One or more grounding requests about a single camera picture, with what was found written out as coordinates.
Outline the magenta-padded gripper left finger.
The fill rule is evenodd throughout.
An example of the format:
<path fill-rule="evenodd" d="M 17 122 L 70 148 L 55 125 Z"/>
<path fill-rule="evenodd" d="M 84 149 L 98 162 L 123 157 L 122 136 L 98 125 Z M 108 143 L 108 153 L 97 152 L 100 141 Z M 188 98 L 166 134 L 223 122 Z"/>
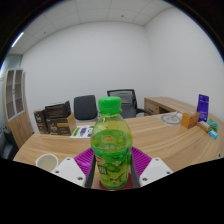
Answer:
<path fill-rule="evenodd" d="M 81 187 L 91 188 L 95 164 L 94 151 L 89 148 L 75 158 L 66 157 L 52 173 Z"/>

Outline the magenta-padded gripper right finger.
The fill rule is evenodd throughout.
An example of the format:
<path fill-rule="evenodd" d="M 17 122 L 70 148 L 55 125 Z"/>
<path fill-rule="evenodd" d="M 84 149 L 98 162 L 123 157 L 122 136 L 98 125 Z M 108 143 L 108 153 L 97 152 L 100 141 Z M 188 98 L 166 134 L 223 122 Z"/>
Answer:
<path fill-rule="evenodd" d="M 173 173 L 162 159 L 151 158 L 135 147 L 131 149 L 131 155 L 131 176 L 134 188 L 146 186 Z"/>

